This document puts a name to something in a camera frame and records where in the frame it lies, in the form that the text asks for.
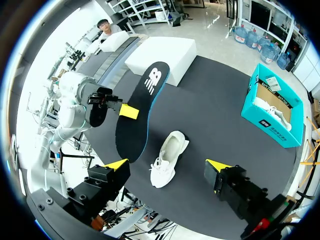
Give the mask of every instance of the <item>person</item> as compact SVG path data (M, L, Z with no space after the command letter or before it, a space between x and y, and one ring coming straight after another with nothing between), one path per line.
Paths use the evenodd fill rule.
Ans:
M110 24L107 19L102 19L96 24L97 28L102 30L100 37L98 38L99 42L102 43L110 35L114 33L121 32L121 28L116 24Z

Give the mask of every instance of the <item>metal bolt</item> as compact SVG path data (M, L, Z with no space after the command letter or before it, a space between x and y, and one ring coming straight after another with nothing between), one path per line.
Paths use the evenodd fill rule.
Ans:
M43 211L43 210L45 210L45 206L43 206L42 204L39 204L39 205L38 205L38 209L39 209L40 211Z
M86 195L82 194L82 195L79 196L79 199L80 199L81 202L84 203L88 198L87 198Z
M70 197L72 197L73 195L75 195L74 189L73 189L72 187L68 187L68 188L66 189L66 193L67 193Z
M52 200L52 198L47 198L47 199L45 200L45 202L46 202L46 204L48 204L48 205L51 205L51 204L54 203L54 201Z

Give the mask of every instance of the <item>tiled floor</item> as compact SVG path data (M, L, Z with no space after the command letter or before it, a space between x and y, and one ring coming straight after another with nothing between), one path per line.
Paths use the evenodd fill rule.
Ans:
M206 3L205 9L203 8L186 8L185 11L190 14L193 20L185 20L179 27L170 27L166 23L157 23L147 25L147 31L138 26L135 31L140 34L147 34L148 36L168 36L168 37L181 37L195 39L197 46L197 53L199 56L212 59L232 68L235 68L247 75L251 75L260 60L258 51L248 48L246 45L235 42L233 33L227 37L229 19L226 18L226 5L216 3ZM304 116L311 116L311 106L308 101L307 92L300 81L291 73L286 70L281 70L276 63L268 66L273 72L285 80L290 87L300 96L304 103ZM311 126L305 118L306 137L309 139L311 136ZM308 151L308 145L304 143L305 149L302 156L305 156ZM72 187L82 181L86 176L86 169L81 164L75 164L76 159L72 161L65 161L63 164L68 184ZM304 174L304 168L301 168L300 175ZM298 185L292 186L293 193L296 192ZM153 240L155 235L141 234L131 237L135 240ZM167 240L213 240L217 238L208 237L182 226L178 226L176 230L171 232Z

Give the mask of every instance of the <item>black table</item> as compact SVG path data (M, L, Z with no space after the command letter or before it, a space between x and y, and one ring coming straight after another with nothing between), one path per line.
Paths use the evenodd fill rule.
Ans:
M76 71L94 77L100 85L107 86L117 71L124 65L125 60L138 47L138 37L129 37L116 51L91 54Z
M221 202L204 178L206 159L240 165L269 198L283 193L294 168L296 149L283 148L241 117L250 77L222 63L197 56L178 87L166 84L152 109L149 137L141 157L130 165L125 187L164 217L192 231L240 239L247 223ZM140 76L126 72L114 94L127 101ZM109 110L104 123L85 132L105 163L120 160L115 144L118 116ZM163 188L150 182L150 164L170 132L190 143Z

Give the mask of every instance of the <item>white foam block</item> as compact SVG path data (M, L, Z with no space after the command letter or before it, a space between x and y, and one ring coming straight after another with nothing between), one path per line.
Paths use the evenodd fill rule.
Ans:
M89 54L94 54L99 48L99 44L100 41L97 39L93 43L91 43L85 51Z
M111 34L101 45L100 49L103 52L116 51L125 41L129 38L129 34L126 31L119 31Z
M182 77L197 56L196 41L189 38L153 36L145 40L125 61L137 75L143 75L155 62L170 67L167 84L178 86Z

